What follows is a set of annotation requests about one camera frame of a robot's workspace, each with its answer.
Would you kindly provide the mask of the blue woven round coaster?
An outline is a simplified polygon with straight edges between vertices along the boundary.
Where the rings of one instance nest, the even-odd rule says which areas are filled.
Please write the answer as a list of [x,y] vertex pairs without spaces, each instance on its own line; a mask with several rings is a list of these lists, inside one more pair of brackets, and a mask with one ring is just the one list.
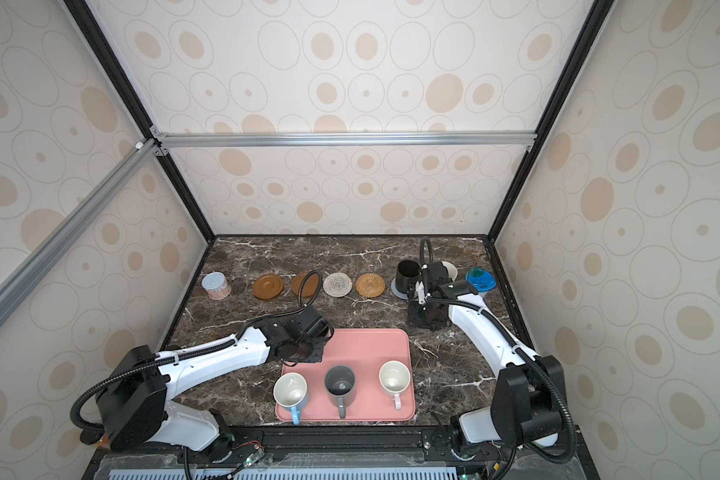
[[392,293],[396,297],[398,297],[402,300],[407,300],[408,299],[408,291],[409,291],[408,280],[407,279],[403,279],[403,280],[394,279],[391,282],[391,290],[392,290]]

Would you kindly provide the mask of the brown wooden round coaster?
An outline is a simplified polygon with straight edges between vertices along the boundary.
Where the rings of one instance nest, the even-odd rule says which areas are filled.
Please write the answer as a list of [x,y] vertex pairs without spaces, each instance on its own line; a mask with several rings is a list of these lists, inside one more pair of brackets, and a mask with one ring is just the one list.
[[252,285],[252,293],[259,300],[269,301],[279,296],[284,289],[280,275],[268,273],[257,278]]

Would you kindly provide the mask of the black mug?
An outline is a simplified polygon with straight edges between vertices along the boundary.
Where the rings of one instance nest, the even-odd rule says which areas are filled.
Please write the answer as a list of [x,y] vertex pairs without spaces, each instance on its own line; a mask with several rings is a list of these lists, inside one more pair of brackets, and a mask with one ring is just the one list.
[[397,292],[407,297],[408,292],[415,288],[420,275],[421,269],[418,262],[410,259],[400,261],[397,265],[394,280],[394,286]]
[[291,361],[298,363],[319,363],[322,361],[327,340],[325,338],[308,339],[301,341],[291,357]]

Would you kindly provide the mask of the dark brown round coaster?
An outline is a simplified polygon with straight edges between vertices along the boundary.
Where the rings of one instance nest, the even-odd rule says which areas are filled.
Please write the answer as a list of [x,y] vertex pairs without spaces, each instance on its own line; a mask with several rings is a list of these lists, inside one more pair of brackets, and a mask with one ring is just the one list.
[[291,291],[302,299],[311,299],[317,293],[320,282],[319,273],[303,272],[293,279]]

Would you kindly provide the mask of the rattan woven round coaster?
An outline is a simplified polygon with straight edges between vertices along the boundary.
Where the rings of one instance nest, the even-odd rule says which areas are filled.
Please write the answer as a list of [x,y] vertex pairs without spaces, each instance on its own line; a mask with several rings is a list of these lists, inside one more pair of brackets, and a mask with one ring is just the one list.
[[377,298],[385,292],[386,282],[376,273],[365,273],[357,278],[355,288],[362,297]]

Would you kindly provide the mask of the multicolour woven round coaster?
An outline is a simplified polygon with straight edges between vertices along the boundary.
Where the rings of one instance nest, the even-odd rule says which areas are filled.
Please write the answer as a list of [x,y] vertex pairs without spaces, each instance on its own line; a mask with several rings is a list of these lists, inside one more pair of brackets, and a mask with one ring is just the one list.
[[347,296],[353,288],[352,279],[345,273],[336,272],[329,274],[323,282],[323,290],[333,298]]

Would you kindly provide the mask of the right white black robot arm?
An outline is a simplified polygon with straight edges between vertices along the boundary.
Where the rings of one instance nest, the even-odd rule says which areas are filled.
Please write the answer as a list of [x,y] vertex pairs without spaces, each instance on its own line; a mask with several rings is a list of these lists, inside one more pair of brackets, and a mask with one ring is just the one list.
[[453,450],[457,456],[471,457],[479,444],[498,442],[511,449],[527,447],[555,464],[574,457],[576,427],[557,359],[542,357],[523,344],[465,281],[430,291],[419,281],[407,299],[411,323],[458,327],[495,375],[490,406],[462,414],[455,421]]

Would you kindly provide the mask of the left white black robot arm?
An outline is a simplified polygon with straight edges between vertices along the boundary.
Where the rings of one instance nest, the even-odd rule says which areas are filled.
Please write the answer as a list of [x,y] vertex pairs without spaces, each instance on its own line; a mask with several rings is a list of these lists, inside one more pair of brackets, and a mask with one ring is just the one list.
[[319,363],[334,327],[312,306],[263,316],[227,337],[190,348],[130,350],[104,380],[72,404],[70,420],[93,444],[115,452],[145,443],[184,447],[212,463],[230,457],[233,434],[215,410],[197,410],[176,397],[231,372],[267,363]]

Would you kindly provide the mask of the blue lidded white jar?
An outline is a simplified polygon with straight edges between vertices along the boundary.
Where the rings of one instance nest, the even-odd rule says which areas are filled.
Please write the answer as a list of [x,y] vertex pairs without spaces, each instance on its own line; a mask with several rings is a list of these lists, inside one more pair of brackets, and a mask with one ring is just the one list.
[[485,297],[496,288],[496,280],[493,275],[488,270],[480,267],[471,268],[466,274],[466,280],[482,297]]

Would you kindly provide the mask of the grey mug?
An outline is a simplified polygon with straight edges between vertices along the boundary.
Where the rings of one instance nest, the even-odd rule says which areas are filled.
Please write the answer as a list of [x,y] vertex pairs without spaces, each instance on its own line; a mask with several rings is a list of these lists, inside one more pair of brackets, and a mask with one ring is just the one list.
[[345,420],[349,406],[356,398],[356,377],[346,365],[330,368],[324,377],[324,386],[332,404],[337,408],[341,420]]

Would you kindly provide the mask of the pink tray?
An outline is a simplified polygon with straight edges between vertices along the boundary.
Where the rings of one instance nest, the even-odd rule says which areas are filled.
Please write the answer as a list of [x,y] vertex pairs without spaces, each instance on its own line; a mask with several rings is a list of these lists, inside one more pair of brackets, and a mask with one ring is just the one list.
[[411,369],[409,337],[400,329],[338,329],[326,344],[322,361],[284,367],[282,373],[297,373],[305,381],[308,401],[299,412],[301,423],[340,422],[338,407],[329,398],[325,377],[338,365],[349,367],[356,378],[354,401],[347,407],[346,422],[407,421],[416,412],[412,386],[400,394],[401,407],[394,395],[382,387],[379,375],[389,361]]

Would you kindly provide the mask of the grey lidded pink jar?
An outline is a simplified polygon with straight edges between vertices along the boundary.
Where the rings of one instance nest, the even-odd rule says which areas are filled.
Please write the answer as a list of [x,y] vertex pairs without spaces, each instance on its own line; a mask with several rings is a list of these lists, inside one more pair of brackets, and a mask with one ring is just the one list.
[[201,285],[212,300],[222,300],[231,293],[228,280],[221,272],[211,272],[205,275],[202,278]]

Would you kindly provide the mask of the horizontal aluminium frame bar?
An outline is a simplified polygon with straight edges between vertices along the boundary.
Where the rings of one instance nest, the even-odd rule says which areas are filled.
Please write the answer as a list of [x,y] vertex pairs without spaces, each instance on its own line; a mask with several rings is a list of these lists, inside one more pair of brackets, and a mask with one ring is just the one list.
[[376,146],[532,146],[533,131],[345,132],[345,133],[158,133],[166,148],[376,147]]

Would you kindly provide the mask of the diagonal aluminium frame bar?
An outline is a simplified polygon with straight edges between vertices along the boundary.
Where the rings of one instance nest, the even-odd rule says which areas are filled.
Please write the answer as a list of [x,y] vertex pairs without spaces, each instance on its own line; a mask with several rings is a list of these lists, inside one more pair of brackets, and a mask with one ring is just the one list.
[[59,259],[94,223],[122,187],[156,155],[157,141],[144,139],[129,152],[51,234],[0,284],[0,328],[37,287]]

